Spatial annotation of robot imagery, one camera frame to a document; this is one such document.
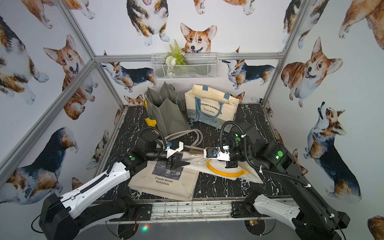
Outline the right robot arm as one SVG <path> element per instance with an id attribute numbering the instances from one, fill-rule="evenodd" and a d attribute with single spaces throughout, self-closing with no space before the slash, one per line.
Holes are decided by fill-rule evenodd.
<path id="1" fill-rule="evenodd" d="M 332 208 L 304 177 L 294 157 L 278 142 L 265 142 L 254 125 L 225 122 L 220 130 L 220 151 L 228 154 L 232 167 L 246 162 L 258 174 L 276 178 L 296 206 L 283 204 L 263 194 L 251 193 L 236 202 L 233 218 L 269 216 L 295 230 L 302 240 L 344 240 L 350 217 Z"/>

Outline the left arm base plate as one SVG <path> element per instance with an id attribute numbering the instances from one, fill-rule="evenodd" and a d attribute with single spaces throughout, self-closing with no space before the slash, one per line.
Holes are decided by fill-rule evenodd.
<path id="1" fill-rule="evenodd" d="M 139 204 L 136 206 L 129 206 L 120 221 L 137 222 L 149 221 L 152 215 L 152 204 Z"/>

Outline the white bag with yellow handles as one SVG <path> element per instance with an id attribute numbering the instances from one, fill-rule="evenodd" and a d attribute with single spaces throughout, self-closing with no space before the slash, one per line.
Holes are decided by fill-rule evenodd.
<path id="1" fill-rule="evenodd" d="M 183 152 L 183 161 L 190 163 L 185 166 L 187 169 L 196 170 L 229 180 L 246 180 L 252 183 L 261 184 L 263 181 L 256 171 L 246 162 L 238 162 L 237 168 L 226 168 L 225 161 L 204 158 L 204 150 L 192 149 Z"/>

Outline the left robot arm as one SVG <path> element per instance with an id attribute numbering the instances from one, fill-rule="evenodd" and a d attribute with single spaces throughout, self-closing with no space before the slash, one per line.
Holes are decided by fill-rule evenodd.
<path id="1" fill-rule="evenodd" d="M 177 139 L 166 141 L 155 127 L 142 129 L 136 145 L 116 157 L 100 175 L 60 197 L 56 194 L 47 197 L 40 215 L 35 218 L 41 228 L 39 232 L 48 240 L 73 240 L 102 221 L 124 215 L 136 218 L 140 212 L 129 197 L 99 205 L 94 202 L 115 186 L 129 181 L 150 161 L 164 161 L 171 170 L 188 165 L 182 160 L 186 150 L 184 143 Z"/>

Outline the cream canvas bag with print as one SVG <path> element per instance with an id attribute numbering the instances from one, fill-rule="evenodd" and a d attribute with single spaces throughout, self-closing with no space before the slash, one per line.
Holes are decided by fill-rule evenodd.
<path id="1" fill-rule="evenodd" d="M 193 198 L 199 172 L 184 167 L 166 168 L 165 161 L 147 161 L 146 153 L 154 150 L 165 151 L 167 143 L 177 139 L 184 143 L 180 153 L 203 150 L 198 145 L 203 140 L 200 130 L 181 131 L 164 137 L 154 127 L 146 127 L 139 133 L 136 145 L 128 151 L 130 163 L 137 162 L 137 166 L 130 169 L 131 178 L 129 188 L 144 194 L 159 196 L 178 201 L 190 201 Z"/>

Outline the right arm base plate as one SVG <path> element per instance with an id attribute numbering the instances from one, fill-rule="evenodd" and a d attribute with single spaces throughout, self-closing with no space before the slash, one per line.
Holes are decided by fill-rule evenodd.
<path id="1" fill-rule="evenodd" d="M 233 201 L 231 202 L 231 217 L 235 219 L 245 218 L 253 219 L 261 217 L 255 206 L 254 202 L 249 201 Z"/>

